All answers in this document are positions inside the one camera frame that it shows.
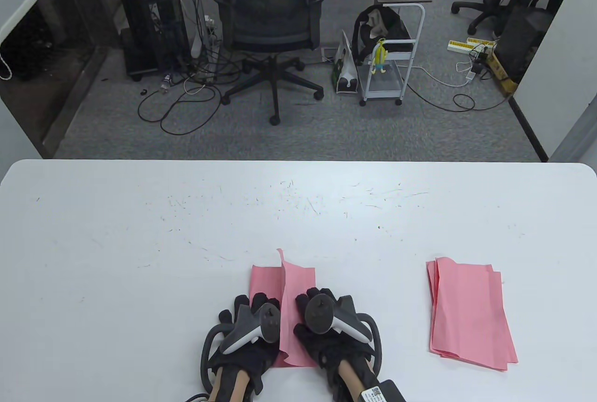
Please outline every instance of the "black glove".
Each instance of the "black glove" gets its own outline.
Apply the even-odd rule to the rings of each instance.
[[[330,296],[334,302],[336,301],[330,289],[321,289],[321,291],[316,288],[308,289],[306,295],[303,293],[303,295],[296,297],[298,312],[303,321],[305,320],[307,304],[320,293],[324,293]],[[335,400],[352,400],[348,389],[338,375],[338,366],[342,360],[350,363],[354,372],[356,372],[366,388],[377,385],[377,378],[371,372],[368,364],[371,357],[375,356],[375,351],[368,344],[361,343],[344,332],[337,333],[333,329],[328,330],[325,334],[316,334],[306,325],[296,325],[294,327],[294,334],[305,347],[311,358],[321,368],[326,370],[328,383],[334,390]]]
[[[257,312],[266,302],[273,304],[278,309],[280,308],[280,303],[277,299],[267,299],[267,296],[264,293],[257,293],[253,297],[251,312]],[[239,295],[234,300],[235,322],[238,317],[239,308],[242,305],[250,305],[247,295]],[[232,324],[232,314],[230,313],[230,310],[220,312],[218,318],[220,319],[220,323]],[[223,368],[220,391],[229,390],[230,393],[232,393],[232,389],[234,388],[238,372],[240,370],[247,372],[251,379],[247,386],[247,391],[245,392],[245,400],[247,400],[253,390],[256,394],[259,394],[262,391],[262,375],[271,368],[276,361],[279,349],[279,340],[275,343],[267,343],[263,338],[259,338],[255,343],[248,343],[233,353],[224,354],[221,353],[219,349],[216,349],[214,355],[212,355],[211,359],[207,362],[207,368],[210,368],[214,374],[217,373],[219,368]]]

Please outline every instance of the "wall baseboard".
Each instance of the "wall baseboard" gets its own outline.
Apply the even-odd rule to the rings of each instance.
[[[541,159],[542,162],[546,163],[549,159],[548,154],[545,153],[545,150],[543,149],[541,143],[537,139],[535,132],[533,131],[533,129],[531,129],[531,125],[528,123],[527,118],[525,118],[524,114],[522,114],[522,110],[516,103],[516,99],[514,97],[510,97],[508,103],[510,104],[510,108],[512,108],[512,111],[514,112],[516,119],[518,119],[518,122],[524,130],[525,135],[531,142],[531,146],[533,146],[533,148],[535,149],[535,153],[537,154],[539,159]]]

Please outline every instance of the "plastic bottle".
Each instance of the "plastic bottle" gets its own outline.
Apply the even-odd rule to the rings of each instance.
[[[160,85],[160,93],[166,94],[168,91],[170,91],[171,86],[172,86],[172,75],[169,72],[162,79],[162,83]]]

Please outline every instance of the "finger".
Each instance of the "finger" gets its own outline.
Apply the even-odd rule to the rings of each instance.
[[[218,315],[218,318],[220,319],[220,323],[224,323],[227,325],[232,324],[232,314],[228,309],[222,310],[222,312],[220,312],[220,315]]]
[[[296,338],[298,338],[303,345],[311,344],[313,337],[315,336],[315,334],[311,332],[311,330],[309,330],[309,328],[305,325],[294,326],[293,332],[294,336],[296,336]]]
[[[298,295],[295,299],[297,304],[298,312],[301,316],[301,319],[305,319],[305,310],[307,310],[307,304],[309,304],[309,296],[302,293]]]
[[[257,312],[261,306],[263,306],[267,302],[267,296],[265,293],[256,293],[253,296],[253,304],[251,305],[251,313],[254,314]]]
[[[248,306],[249,304],[249,297],[247,295],[238,295],[234,299],[234,319],[236,320],[238,317],[238,310],[240,306]]]
[[[321,289],[321,293],[328,295],[334,302],[336,302],[334,293],[330,289]]]
[[[280,310],[280,302],[276,298],[270,298],[267,300],[267,302],[269,302],[269,304],[273,304],[275,308]]]
[[[319,295],[319,289],[317,287],[307,290],[307,296],[309,296],[309,299],[313,299],[317,295]]]

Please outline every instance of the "pink paper towel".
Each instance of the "pink paper towel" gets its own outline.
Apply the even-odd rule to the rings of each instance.
[[[284,252],[278,249],[282,266],[253,266],[249,297],[251,301],[256,293],[263,292],[269,298],[280,301],[280,351],[275,367],[307,366],[316,363],[309,357],[292,331],[301,323],[300,314],[294,299],[315,287],[315,268],[303,268],[284,260]]]
[[[433,301],[429,348],[498,370],[518,363],[504,312],[501,273],[490,265],[427,262]]]

